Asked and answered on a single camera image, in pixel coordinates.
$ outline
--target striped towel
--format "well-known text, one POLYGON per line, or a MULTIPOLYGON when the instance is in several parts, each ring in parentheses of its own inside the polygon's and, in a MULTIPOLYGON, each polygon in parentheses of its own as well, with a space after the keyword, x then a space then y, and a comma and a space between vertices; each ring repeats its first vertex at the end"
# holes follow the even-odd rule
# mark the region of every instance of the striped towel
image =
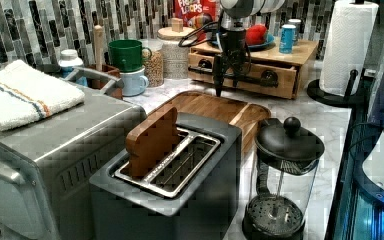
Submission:
POLYGON ((47 118, 84 102, 69 83, 17 60, 0 71, 0 131, 47 118))

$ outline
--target wooden cutting board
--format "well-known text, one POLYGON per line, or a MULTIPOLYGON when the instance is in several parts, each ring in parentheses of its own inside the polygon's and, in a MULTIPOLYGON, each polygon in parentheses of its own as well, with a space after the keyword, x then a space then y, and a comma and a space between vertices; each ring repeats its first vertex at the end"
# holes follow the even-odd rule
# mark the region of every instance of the wooden cutting board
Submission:
POLYGON ((258 123, 271 116, 267 108, 238 100, 216 97, 196 91, 182 92, 150 113, 173 106, 178 112, 186 112, 237 126, 242 130, 242 156, 252 149, 258 123))

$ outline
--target french press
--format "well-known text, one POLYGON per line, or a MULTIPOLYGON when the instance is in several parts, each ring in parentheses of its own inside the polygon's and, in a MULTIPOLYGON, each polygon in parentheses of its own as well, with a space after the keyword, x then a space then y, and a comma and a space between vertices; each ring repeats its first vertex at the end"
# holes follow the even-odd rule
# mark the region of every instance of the french press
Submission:
POLYGON ((289 117, 283 124, 276 118, 261 121, 255 143, 256 196, 250 195, 242 230, 248 240, 303 239, 323 142, 289 117))

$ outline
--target mug handle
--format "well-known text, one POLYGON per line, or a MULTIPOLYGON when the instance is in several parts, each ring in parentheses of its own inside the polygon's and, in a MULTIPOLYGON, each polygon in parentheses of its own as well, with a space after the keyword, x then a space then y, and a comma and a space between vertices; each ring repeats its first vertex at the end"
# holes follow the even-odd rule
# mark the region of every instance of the mug handle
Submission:
POLYGON ((140 79, 142 79, 143 85, 141 88, 144 90, 149 86, 149 80, 146 76, 140 76, 140 79))
POLYGON ((147 47, 142 47, 142 51, 143 50, 148 50, 149 51, 149 55, 148 55, 148 57, 142 57, 142 59, 144 60, 144 61, 148 61, 149 59, 151 59, 151 57, 152 57, 152 51, 151 51, 151 49, 149 49, 149 48, 147 48, 147 47))

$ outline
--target french press lid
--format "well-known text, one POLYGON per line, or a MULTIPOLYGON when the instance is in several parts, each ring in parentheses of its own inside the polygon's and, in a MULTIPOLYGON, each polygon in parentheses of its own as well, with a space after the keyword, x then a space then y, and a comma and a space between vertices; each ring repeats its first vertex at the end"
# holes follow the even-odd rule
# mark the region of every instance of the french press lid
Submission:
POLYGON ((277 118, 269 118, 260 122, 260 131, 255 138, 262 161, 272 167, 284 170, 283 165, 298 164, 303 174, 311 169, 311 163, 317 162, 324 153, 322 140, 312 132, 301 127, 295 117, 289 117, 282 124, 277 118))

